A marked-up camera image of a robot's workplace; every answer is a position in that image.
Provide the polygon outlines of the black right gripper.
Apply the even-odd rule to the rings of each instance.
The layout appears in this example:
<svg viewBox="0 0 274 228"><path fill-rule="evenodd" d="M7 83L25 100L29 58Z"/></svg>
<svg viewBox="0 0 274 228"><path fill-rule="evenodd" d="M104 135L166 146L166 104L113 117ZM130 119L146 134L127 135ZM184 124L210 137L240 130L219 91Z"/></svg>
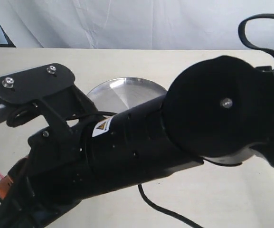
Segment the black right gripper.
<svg viewBox="0 0 274 228"><path fill-rule="evenodd" d="M86 144L96 117L29 137L30 152L0 179L0 228L44 228L96 196Z"/></svg>

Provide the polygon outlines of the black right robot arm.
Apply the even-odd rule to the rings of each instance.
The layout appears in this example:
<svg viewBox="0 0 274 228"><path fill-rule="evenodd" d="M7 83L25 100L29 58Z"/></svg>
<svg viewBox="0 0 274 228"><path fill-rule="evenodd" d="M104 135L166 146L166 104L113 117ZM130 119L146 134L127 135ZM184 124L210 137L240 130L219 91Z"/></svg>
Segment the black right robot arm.
<svg viewBox="0 0 274 228"><path fill-rule="evenodd" d="M0 123L48 123L0 181L0 228L43 228L82 200L258 153L274 167L274 70L230 56L184 70L165 95L98 111L66 66L0 77Z"/></svg>

